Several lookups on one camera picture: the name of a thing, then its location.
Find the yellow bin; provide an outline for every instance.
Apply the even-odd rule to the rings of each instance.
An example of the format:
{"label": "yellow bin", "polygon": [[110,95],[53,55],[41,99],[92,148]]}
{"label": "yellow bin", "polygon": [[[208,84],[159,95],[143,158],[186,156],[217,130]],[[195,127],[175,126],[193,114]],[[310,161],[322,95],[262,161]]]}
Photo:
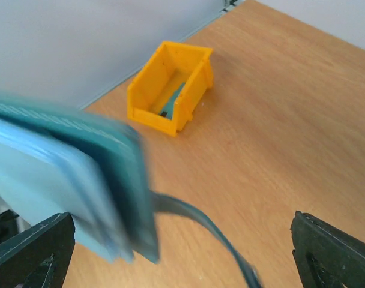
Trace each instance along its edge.
{"label": "yellow bin", "polygon": [[176,136],[213,85],[211,53],[164,41],[128,87],[128,117]]}

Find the black object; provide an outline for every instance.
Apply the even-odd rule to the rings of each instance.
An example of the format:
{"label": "black object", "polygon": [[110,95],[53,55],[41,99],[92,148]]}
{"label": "black object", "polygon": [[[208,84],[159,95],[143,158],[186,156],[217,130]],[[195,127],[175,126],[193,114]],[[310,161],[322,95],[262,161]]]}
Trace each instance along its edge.
{"label": "black object", "polygon": [[300,211],[291,230],[304,288],[365,288],[365,243]]}
{"label": "black object", "polygon": [[69,213],[55,214],[0,244],[0,288],[60,288],[74,248]]}
{"label": "black object", "polygon": [[6,210],[0,214],[0,243],[16,236],[19,233],[17,227],[18,215],[11,210]]}

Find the wood grain tabletop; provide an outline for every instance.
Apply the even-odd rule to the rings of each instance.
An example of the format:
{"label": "wood grain tabletop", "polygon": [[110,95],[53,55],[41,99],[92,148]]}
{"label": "wood grain tabletop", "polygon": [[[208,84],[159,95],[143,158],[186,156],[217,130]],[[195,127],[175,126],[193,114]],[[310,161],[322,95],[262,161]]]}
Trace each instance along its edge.
{"label": "wood grain tabletop", "polygon": [[[177,137],[127,120],[130,80],[88,110],[137,129],[152,188],[204,211],[265,287],[301,287],[296,210],[365,242],[365,51],[255,1],[187,42],[214,49],[214,86]],[[246,287],[201,226],[167,215],[157,226],[158,265],[76,245],[64,287]]]}

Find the gray strap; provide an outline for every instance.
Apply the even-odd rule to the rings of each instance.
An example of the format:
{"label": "gray strap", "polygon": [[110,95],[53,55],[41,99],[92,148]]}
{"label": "gray strap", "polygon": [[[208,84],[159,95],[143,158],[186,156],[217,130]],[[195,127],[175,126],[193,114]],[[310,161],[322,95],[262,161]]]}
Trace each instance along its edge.
{"label": "gray strap", "polygon": [[249,288],[262,288],[255,269],[240,255],[232,244],[226,239],[220,229],[202,211],[177,198],[153,193],[154,208],[156,212],[170,213],[187,217],[207,228],[233,255]]}

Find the white backdrop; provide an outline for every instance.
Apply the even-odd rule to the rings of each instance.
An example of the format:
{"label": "white backdrop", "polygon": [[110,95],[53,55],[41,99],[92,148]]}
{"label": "white backdrop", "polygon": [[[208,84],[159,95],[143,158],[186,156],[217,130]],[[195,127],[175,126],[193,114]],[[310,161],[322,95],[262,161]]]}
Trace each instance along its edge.
{"label": "white backdrop", "polygon": [[85,107],[225,0],[0,0],[0,90]]}
{"label": "white backdrop", "polygon": [[365,49],[365,0],[259,0]]}

